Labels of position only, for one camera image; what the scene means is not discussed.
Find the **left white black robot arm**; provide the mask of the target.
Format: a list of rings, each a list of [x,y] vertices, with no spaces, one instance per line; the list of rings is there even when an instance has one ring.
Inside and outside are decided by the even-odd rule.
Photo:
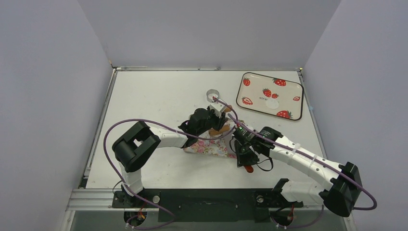
[[[141,168],[158,148],[188,148],[201,139],[202,134],[213,129],[220,131],[225,123],[226,109],[199,108],[184,121],[178,130],[164,125],[150,127],[150,120],[135,120],[135,124],[112,145],[121,169],[122,190],[125,201],[132,207],[143,202]]]

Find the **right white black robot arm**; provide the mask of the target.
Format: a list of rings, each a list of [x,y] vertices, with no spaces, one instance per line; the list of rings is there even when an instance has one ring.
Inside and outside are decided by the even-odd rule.
[[[341,217],[348,217],[361,194],[358,167],[347,162],[340,164],[314,154],[280,132],[263,127],[260,132],[237,128],[233,135],[238,159],[246,158],[243,165],[254,165],[257,155],[285,163],[314,182],[287,180],[272,191],[271,199],[277,205],[287,202],[324,205]]]

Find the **floral pattern tray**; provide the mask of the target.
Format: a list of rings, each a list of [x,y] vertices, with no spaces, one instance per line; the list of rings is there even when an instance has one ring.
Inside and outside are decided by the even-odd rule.
[[[229,119],[227,121],[229,125],[229,130],[222,133],[221,135],[210,136],[208,131],[205,132],[202,137],[207,140],[198,140],[195,144],[190,147],[184,148],[183,151],[191,154],[204,154],[217,157],[234,158],[236,159],[236,154],[230,147],[230,140],[232,139],[232,133],[228,132],[235,127],[234,122]]]

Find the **metal spatula wooden handle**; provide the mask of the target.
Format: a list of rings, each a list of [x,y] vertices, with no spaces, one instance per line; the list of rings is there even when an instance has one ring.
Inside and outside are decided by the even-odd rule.
[[[256,163],[256,155],[247,146],[235,141],[235,152],[237,156],[237,167],[243,167],[246,172],[253,173],[254,169],[252,165]]]

